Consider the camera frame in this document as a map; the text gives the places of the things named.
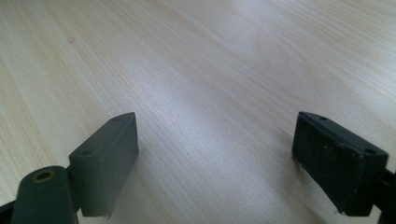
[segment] table surface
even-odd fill
[[[291,158],[299,111],[396,169],[396,2],[1,0],[0,203],[134,111],[116,213],[80,223],[376,223]]]

